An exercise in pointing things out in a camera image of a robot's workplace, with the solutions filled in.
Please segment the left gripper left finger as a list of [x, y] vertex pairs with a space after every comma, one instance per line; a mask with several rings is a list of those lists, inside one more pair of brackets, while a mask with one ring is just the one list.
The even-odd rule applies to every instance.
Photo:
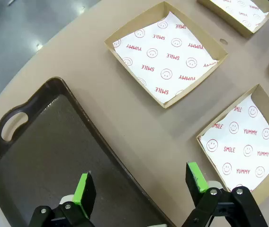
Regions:
[[96, 189], [90, 172], [83, 173], [71, 201], [52, 209], [35, 208], [30, 227], [92, 227], [90, 220], [96, 198]]

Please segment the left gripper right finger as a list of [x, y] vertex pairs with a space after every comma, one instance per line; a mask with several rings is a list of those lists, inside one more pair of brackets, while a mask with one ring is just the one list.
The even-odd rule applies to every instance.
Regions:
[[225, 191], [211, 187], [196, 162], [186, 163], [186, 184], [195, 208], [184, 222], [184, 227], [209, 227], [215, 217], [225, 217], [232, 227], [266, 227], [252, 193], [245, 186]]

